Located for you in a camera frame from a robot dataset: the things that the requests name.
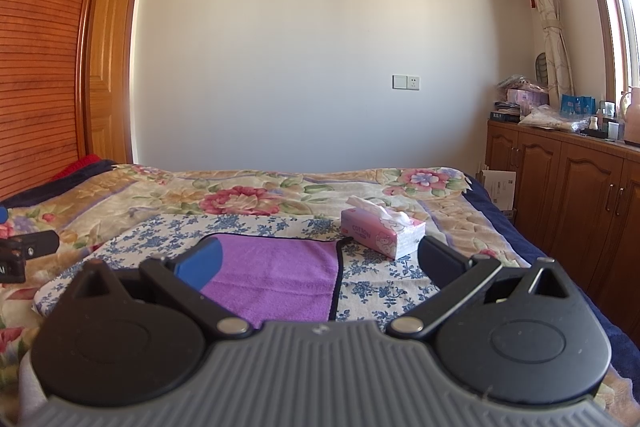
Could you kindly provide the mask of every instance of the wall outlet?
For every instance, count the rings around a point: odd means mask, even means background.
[[[406,88],[413,89],[414,91],[420,91],[420,77],[408,76],[406,81]]]
[[[406,89],[406,79],[407,76],[405,74],[395,74],[394,89]]]

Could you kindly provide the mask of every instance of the curtain tieback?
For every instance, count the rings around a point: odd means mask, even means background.
[[[542,19],[542,29],[546,30],[548,28],[558,28],[562,29],[562,23],[557,19]]]

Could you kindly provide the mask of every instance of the cabinet handle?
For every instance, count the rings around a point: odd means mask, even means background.
[[[611,207],[609,206],[609,200],[611,199],[611,193],[612,193],[612,191],[613,191],[613,187],[615,187],[615,186],[616,186],[616,185],[615,185],[615,184],[613,184],[613,183],[609,185],[609,193],[607,194],[607,201],[606,201],[606,205],[605,205],[605,207],[604,207],[604,209],[605,209],[607,212],[611,212]]]
[[[622,203],[622,195],[625,192],[625,187],[620,187],[618,191],[618,202],[616,203],[616,216],[620,215],[620,203]]]

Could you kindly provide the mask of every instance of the gray ribbed surface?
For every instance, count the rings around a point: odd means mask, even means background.
[[[160,399],[105,410],[52,399],[24,425],[618,425],[589,401],[555,412],[527,412],[482,401],[444,377],[426,346],[389,338],[373,322],[318,326],[267,323],[250,339],[219,344],[195,377]]]

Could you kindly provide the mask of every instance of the plastic bag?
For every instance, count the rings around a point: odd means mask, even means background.
[[[526,116],[518,125],[530,127],[542,127],[543,129],[554,129],[557,131],[580,132],[589,126],[588,114],[561,114],[548,105],[533,107],[531,114]]]
[[[500,92],[500,99],[502,101],[507,100],[507,91],[509,89],[521,89],[530,92],[549,92],[548,86],[540,86],[540,84],[535,83],[522,74],[512,74],[509,78],[498,82],[496,87]]]

